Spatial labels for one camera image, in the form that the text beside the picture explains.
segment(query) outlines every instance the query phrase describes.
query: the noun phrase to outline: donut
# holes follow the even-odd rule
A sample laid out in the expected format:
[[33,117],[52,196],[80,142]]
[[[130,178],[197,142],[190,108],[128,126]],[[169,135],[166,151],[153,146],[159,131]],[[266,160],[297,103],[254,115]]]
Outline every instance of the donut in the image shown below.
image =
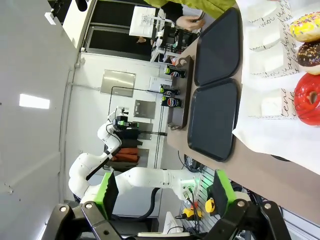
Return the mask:
[[290,25],[290,33],[299,42],[309,43],[320,39],[320,11],[306,14]]
[[294,108],[299,119],[320,126],[320,75],[306,73],[294,89]]
[[298,64],[309,74],[320,74],[320,41],[306,42],[298,51]]

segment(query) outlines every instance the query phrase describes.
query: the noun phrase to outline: hand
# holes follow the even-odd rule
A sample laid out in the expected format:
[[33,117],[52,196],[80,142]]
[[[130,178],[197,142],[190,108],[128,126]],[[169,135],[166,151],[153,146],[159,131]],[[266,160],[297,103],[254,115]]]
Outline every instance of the hand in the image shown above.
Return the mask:
[[199,16],[181,16],[176,20],[176,25],[188,31],[197,30],[202,28],[206,23],[203,19],[196,21],[197,19],[199,19]]

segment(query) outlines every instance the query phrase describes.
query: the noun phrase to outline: yellow sprinkled donut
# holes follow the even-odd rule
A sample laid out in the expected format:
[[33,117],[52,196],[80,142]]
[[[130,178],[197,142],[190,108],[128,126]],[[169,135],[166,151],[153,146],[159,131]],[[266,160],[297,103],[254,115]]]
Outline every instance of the yellow sprinkled donut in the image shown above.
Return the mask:
[[292,36],[299,42],[320,40],[320,11],[306,14],[290,25]]

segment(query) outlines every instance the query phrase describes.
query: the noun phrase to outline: black bracket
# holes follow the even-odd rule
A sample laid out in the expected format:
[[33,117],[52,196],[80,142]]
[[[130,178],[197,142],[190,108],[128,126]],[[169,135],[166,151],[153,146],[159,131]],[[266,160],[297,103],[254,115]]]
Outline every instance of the black bracket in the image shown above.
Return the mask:
[[93,201],[75,208],[58,204],[52,211],[42,240],[76,240],[83,232],[92,232],[97,240],[122,240]]
[[264,201],[256,205],[244,199],[235,200],[203,240],[234,239],[242,230],[251,231],[256,240],[291,240],[275,202]]

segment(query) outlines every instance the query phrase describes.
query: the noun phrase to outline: chocolate sprinkled donut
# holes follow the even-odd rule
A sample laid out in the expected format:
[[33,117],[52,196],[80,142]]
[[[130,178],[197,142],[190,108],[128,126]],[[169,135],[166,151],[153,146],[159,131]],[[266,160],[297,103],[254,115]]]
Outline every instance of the chocolate sprinkled donut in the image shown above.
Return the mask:
[[307,73],[313,75],[320,74],[320,41],[306,42],[298,51],[298,64]]

